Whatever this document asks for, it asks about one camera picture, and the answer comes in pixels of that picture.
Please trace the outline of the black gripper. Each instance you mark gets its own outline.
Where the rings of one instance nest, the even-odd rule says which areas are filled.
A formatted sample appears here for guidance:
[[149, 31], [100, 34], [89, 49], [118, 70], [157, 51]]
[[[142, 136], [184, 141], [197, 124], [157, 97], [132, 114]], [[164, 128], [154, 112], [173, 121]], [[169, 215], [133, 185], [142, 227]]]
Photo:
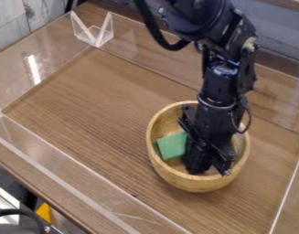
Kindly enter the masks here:
[[182, 163], [190, 175], [202, 174], [210, 164], [221, 176], [231, 174], [236, 159], [232, 136], [249, 127], [240, 127], [244, 113], [249, 113], [244, 95], [221, 102], [198, 94], [197, 102], [181, 107], [177, 123], [186, 133]]

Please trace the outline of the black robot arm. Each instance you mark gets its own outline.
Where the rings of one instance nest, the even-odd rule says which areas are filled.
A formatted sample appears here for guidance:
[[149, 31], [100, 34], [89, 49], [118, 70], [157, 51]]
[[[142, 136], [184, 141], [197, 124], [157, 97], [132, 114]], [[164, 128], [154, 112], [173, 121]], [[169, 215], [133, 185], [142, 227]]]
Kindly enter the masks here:
[[202, 56], [197, 103], [185, 104], [177, 118], [186, 133], [181, 162], [192, 175], [213, 168], [227, 176], [236, 159], [232, 137], [248, 130], [240, 123], [251, 116], [245, 93], [256, 81], [256, 29], [229, 0], [160, 1], [158, 14], [177, 42], [165, 40], [146, 1], [134, 0], [152, 38], [169, 51], [193, 44]]

